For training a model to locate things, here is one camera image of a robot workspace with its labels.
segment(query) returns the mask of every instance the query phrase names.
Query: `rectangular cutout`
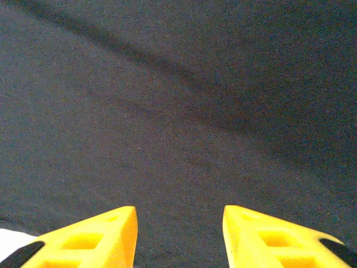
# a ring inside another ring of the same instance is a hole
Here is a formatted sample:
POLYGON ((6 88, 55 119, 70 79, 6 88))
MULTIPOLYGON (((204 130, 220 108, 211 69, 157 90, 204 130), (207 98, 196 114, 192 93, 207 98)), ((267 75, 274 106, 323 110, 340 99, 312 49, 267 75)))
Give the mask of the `rectangular cutout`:
POLYGON ((78 268, 79 261, 45 261, 38 268, 78 268))
POLYGON ((323 268, 318 265, 316 259, 311 256, 278 257, 278 259, 284 268, 323 268))
POLYGON ((112 217, 110 217, 110 218, 108 218, 108 219, 105 219, 104 221, 105 222, 114 222, 114 221, 116 221, 118 219, 118 216, 112 216, 112 217))
POLYGON ((259 217, 257 215, 254 215, 253 213, 249 213, 249 214, 248 213, 242 213, 241 217, 243 219, 248 220, 248 221, 257 221, 257 220, 259 220, 259 217))
POLYGON ((103 234, 101 233, 78 233, 71 236, 62 246, 63 250, 93 250, 97 247, 103 234))
POLYGON ((284 231, 259 231, 259 236, 268 247, 301 247, 296 238, 284 231))

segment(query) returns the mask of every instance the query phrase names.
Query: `textured surface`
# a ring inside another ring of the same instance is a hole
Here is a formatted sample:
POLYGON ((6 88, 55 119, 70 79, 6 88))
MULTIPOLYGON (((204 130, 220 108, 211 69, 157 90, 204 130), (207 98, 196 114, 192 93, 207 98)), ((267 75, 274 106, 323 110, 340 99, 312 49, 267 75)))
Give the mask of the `textured surface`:
POLYGON ((1 227, 135 205, 136 265, 227 267, 237 204, 356 247, 355 6, 15 2, 0 1, 1 227))
POLYGON ((135 207, 117 208, 37 237, 43 248, 22 268, 132 268, 137 235, 135 207))
POLYGON ((237 205, 224 209, 223 234, 230 268, 351 268, 357 261, 356 254, 338 257, 325 247, 320 241, 344 247, 327 233, 237 205))

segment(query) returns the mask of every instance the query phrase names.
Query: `fabric surface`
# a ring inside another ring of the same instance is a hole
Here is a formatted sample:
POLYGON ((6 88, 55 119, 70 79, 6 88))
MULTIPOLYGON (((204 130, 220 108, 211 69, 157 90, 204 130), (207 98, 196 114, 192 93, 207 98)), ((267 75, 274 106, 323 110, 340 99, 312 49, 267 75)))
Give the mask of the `fabric surface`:
POLYGON ((356 250, 354 2, 0 1, 0 227, 135 205, 139 267, 228 267, 237 204, 356 250))

